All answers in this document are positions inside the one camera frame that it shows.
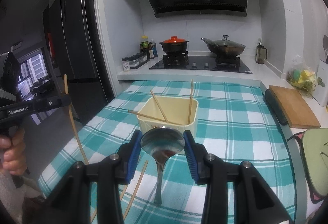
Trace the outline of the person's left hand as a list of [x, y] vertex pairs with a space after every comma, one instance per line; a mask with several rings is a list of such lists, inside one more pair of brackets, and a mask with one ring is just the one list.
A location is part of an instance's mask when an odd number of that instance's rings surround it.
[[24, 128], [18, 128], [11, 139], [1, 135], [1, 149], [3, 150], [1, 170], [11, 175], [22, 176], [27, 169], [25, 148]]

